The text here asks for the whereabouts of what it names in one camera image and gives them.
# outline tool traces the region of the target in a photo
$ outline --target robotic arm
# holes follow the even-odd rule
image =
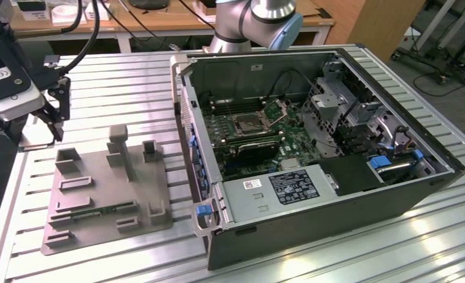
[[[55,68],[55,66],[32,66],[27,59],[15,33],[8,25],[11,17],[11,3],[0,0],[0,132],[17,144],[20,133],[13,132],[12,122],[24,120],[27,114],[35,115],[47,125],[53,140],[63,139],[63,121],[70,119],[70,78],[64,75],[84,57],[79,55],[71,66]],[[63,29],[48,29],[36,31],[33,35],[25,32],[23,37],[62,34],[75,29],[80,21],[80,13],[75,23]],[[98,35],[99,20],[95,20],[95,32],[87,45],[91,45]],[[47,101],[41,92],[47,90],[48,95],[59,102],[59,108]]]
[[[210,53],[247,52],[254,41],[270,50],[294,43],[302,28],[295,0],[216,0],[216,30]]]

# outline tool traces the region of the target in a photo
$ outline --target motherboard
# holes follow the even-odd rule
[[[300,120],[300,105],[288,100],[214,105],[204,124],[224,180],[307,166],[319,160],[316,141]]]

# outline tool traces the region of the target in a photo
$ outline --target cart wheel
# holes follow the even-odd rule
[[[394,54],[391,54],[393,61],[398,61],[399,58],[401,58],[401,53],[395,52]]]

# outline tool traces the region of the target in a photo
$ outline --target black cable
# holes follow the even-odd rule
[[[131,32],[131,30],[122,24],[122,22],[118,20],[118,18],[114,16],[114,13],[108,10],[106,4],[103,3],[103,1],[99,1],[100,4],[103,5],[103,8],[107,10],[107,13],[110,15],[110,17],[114,19],[114,21],[119,24],[119,26],[128,32],[128,34],[131,35],[134,41],[136,41],[138,43],[140,43],[143,46],[146,46],[147,48],[152,49],[146,42],[151,39],[147,38],[146,40],[140,40]]]
[[[330,144],[327,144],[327,143],[324,143],[324,142],[316,140],[315,138],[312,138],[312,139],[314,139],[318,143],[322,143],[324,146],[333,147],[333,148],[335,148],[335,149],[341,149],[341,146],[331,146]]]
[[[422,89],[419,88],[419,86],[415,84],[415,81],[417,81],[418,79],[421,79],[422,77],[426,77],[426,76],[429,76],[429,75],[434,75],[434,74],[437,74],[437,73],[438,73],[438,72],[433,72],[433,73],[421,75],[421,76],[415,77],[414,80],[413,80],[413,85],[414,85],[414,87],[415,87],[422,93],[425,93],[427,96],[433,96],[433,97],[447,96],[450,93],[455,92],[457,90],[459,90],[461,88],[465,87],[465,84],[462,84],[461,87],[457,87],[455,89],[450,90],[449,92],[446,92],[446,93],[443,93],[443,94],[431,94],[431,93],[426,92],[426,91],[422,90]]]
[[[83,6],[82,0],[76,0],[76,4],[78,4],[78,6],[76,6],[75,21],[71,24],[71,26],[60,29],[60,33],[62,34],[66,34],[66,33],[71,32],[71,31],[74,31],[76,29],[78,25],[80,24],[82,15],[84,14],[84,12],[82,10],[82,6]]]
[[[212,30],[215,30],[215,27],[196,14],[196,12],[194,12],[194,10],[187,6],[187,4],[182,0],[178,0],[178,2],[180,2],[186,9],[203,21],[203,23],[208,25],[208,27],[211,27]]]
[[[282,72],[278,73],[278,76],[276,76],[276,78],[275,78],[274,81],[272,81],[272,85],[271,85],[270,91],[267,92],[267,95],[266,95],[264,100],[267,100],[267,99],[271,97],[279,79],[282,79],[283,75],[287,74],[288,72],[294,72],[294,73],[296,73],[299,76],[302,76],[302,78],[306,80],[306,82],[308,83],[308,85],[311,85],[311,88],[318,89],[318,87],[315,86],[315,84],[311,82],[310,78],[308,78],[299,70],[296,70],[296,69],[294,69],[294,68],[287,68],[287,69],[284,69]]]
[[[138,19],[138,17],[135,16],[135,14],[132,14],[131,10],[128,9],[128,7],[126,6],[124,2],[122,0],[118,0],[119,3],[122,4],[122,6],[124,7],[126,11],[130,13],[131,17],[135,19],[136,23],[142,26],[142,28],[152,35],[152,37],[155,37],[160,42],[162,45],[167,45],[170,49],[172,49],[172,47],[166,43],[166,40],[162,40],[160,37],[158,37],[154,32],[146,27],[146,25],[140,22],[140,20]]]
[[[351,110],[355,108],[357,104],[358,104],[358,99],[355,99],[355,101],[351,103],[350,108],[346,110],[343,116],[339,119],[341,121],[345,121],[346,117],[349,117]]]
[[[437,39],[437,45],[439,45],[441,39],[443,38],[443,36],[446,35],[446,32],[449,30],[449,28],[454,25],[454,23],[457,22],[459,18],[454,19],[454,21],[447,25],[447,27],[445,28],[445,31],[442,32],[441,36]]]
[[[98,2],[92,0],[92,10],[94,10],[94,31],[90,37],[90,40],[87,41],[83,49],[80,50],[79,54],[76,55],[75,59],[70,62],[70,64],[59,70],[59,74],[63,76],[70,73],[71,69],[75,68],[78,63],[84,59],[86,54],[90,52],[91,47],[96,41],[98,38],[98,32],[99,32],[99,9],[98,9]]]

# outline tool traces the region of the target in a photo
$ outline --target table leg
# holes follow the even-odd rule
[[[119,43],[120,53],[131,53],[130,38],[131,35],[127,32],[116,33],[116,41]]]
[[[330,26],[318,27],[311,45],[323,45],[326,43]]]

